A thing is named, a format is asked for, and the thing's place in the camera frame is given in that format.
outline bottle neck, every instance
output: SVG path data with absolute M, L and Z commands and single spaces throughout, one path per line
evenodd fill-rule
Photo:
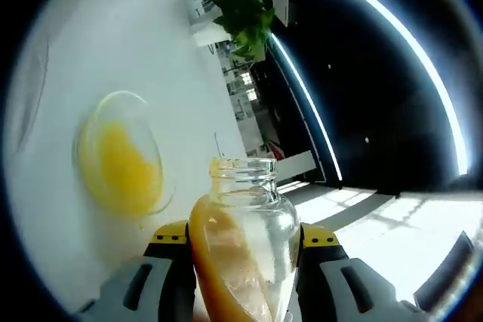
M 211 163 L 210 176 L 211 192 L 223 204 L 260 205 L 278 196 L 275 159 L 215 159 Z

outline window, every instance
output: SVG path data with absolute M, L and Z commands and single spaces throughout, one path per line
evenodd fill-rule
M 252 83 L 251 75 L 250 75 L 249 72 L 242 73 L 241 79 L 243 80 L 244 84 L 251 84 Z
M 250 101 L 255 101 L 258 98 L 254 88 L 247 90 L 247 95 Z

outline sunlight on floor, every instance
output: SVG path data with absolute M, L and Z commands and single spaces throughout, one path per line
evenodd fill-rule
M 306 185 L 309 185 L 308 182 L 301 182 L 301 181 L 293 181 L 288 184 L 282 185 L 277 187 L 277 191 L 279 194 L 286 194 L 287 192 L 291 192 L 296 189 L 300 189 Z
M 368 198 L 374 192 L 357 189 L 334 190 L 295 206 L 301 222 L 314 223 L 333 216 Z
M 399 300 L 413 293 L 439 267 L 462 231 L 474 239 L 483 201 L 393 199 L 336 235 L 357 257 L 394 284 Z

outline bottle mouth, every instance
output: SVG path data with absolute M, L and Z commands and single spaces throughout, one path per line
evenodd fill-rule
M 216 179 L 261 180 L 277 177 L 277 160 L 274 158 L 215 158 L 211 162 L 210 176 Z

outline juice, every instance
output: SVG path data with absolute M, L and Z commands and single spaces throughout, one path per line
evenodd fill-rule
M 189 238 L 198 281 L 211 322 L 272 321 L 267 285 L 242 230 L 208 196 L 189 218 Z
M 101 124 L 96 147 L 79 137 L 78 159 L 87 187 L 106 209 L 126 216 L 152 211 L 162 191 L 161 165 L 148 162 L 121 122 Z

